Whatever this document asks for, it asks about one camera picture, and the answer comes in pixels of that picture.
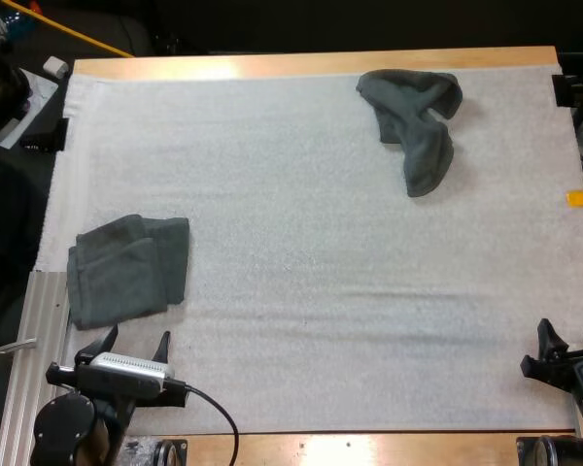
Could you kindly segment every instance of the gray cloth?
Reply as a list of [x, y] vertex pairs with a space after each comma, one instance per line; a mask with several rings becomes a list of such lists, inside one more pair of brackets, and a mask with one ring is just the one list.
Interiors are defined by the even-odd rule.
[[445, 124], [429, 114], [433, 109], [451, 118], [463, 100], [455, 76], [406, 70], [377, 70], [359, 79], [357, 91], [378, 118], [380, 141], [401, 144], [408, 195], [428, 194], [441, 182], [454, 148]]
[[164, 277], [168, 304], [184, 301], [188, 270], [189, 224], [187, 218], [154, 220], [143, 218], [147, 236], [154, 239]]
[[188, 248], [186, 218], [124, 216], [78, 235], [67, 264], [73, 322], [97, 328], [181, 303]]

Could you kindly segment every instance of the white surface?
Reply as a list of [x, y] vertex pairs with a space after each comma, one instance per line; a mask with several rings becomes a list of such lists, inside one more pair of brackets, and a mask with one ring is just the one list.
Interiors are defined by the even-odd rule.
[[19, 137], [23, 134], [35, 116], [46, 106], [50, 98], [58, 89], [58, 84], [46, 80], [38, 75], [34, 75], [26, 70], [21, 70], [28, 82], [32, 95], [28, 97], [29, 109], [26, 116], [21, 120], [12, 118], [5, 127], [0, 130], [0, 147], [10, 149]]
[[[131, 213], [187, 216], [187, 300], [120, 326], [241, 431], [571, 426], [567, 397], [523, 378], [546, 316], [583, 343], [582, 188], [555, 68], [457, 71], [454, 161], [410, 199], [357, 76], [113, 83], [74, 76], [38, 267]], [[76, 332], [68, 356], [99, 331]], [[226, 432], [195, 397], [133, 434]]]

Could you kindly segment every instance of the wooden table edge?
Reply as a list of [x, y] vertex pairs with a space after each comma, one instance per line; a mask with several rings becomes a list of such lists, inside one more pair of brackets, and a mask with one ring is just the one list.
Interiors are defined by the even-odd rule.
[[225, 80], [363, 73], [380, 68], [424, 70], [543, 65], [557, 65], [553, 47], [103, 58], [77, 60], [74, 72], [130, 81]]

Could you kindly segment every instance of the black cable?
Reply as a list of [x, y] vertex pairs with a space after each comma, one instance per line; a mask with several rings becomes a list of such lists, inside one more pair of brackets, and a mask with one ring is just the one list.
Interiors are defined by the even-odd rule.
[[235, 425], [233, 418], [211, 396], [207, 395], [206, 393], [203, 393], [201, 390], [198, 390], [198, 389], [196, 389], [193, 386], [190, 386], [188, 384], [186, 384], [186, 388], [189, 391], [191, 391], [192, 393], [194, 393], [195, 395], [198, 395], [201, 398], [203, 398], [205, 401], [207, 401], [210, 405], [212, 405], [214, 408], [216, 408], [218, 411], [220, 411], [221, 415], [223, 415], [226, 418], [226, 420], [228, 420], [229, 424], [231, 425], [231, 429], [233, 429], [233, 454], [231, 455], [231, 461], [229, 461], [229, 466], [233, 466], [235, 464], [235, 459], [237, 458], [237, 451], [240, 447], [240, 434], [237, 431], [237, 426]]
[[121, 15], [117, 15], [117, 18], [119, 19], [120, 27], [123, 28], [123, 32], [125, 33], [125, 36], [127, 37], [127, 42], [129, 43], [129, 52], [132, 55], [135, 55], [136, 52], [134, 51], [134, 44], [132, 43], [132, 36], [129, 34], [127, 27], [125, 27], [125, 23], [123, 22], [123, 17]]

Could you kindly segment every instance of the metal clamp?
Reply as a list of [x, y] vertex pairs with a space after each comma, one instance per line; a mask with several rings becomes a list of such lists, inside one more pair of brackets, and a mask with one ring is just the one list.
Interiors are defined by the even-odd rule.
[[29, 338], [28, 340], [23, 340], [21, 342], [9, 343], [3, 347], [0, 347], [0, 354], [8, 354], [10, 352], [16, 352], [19, 350], [28, 350], [29, 348], [37, 348], [37, 339]]

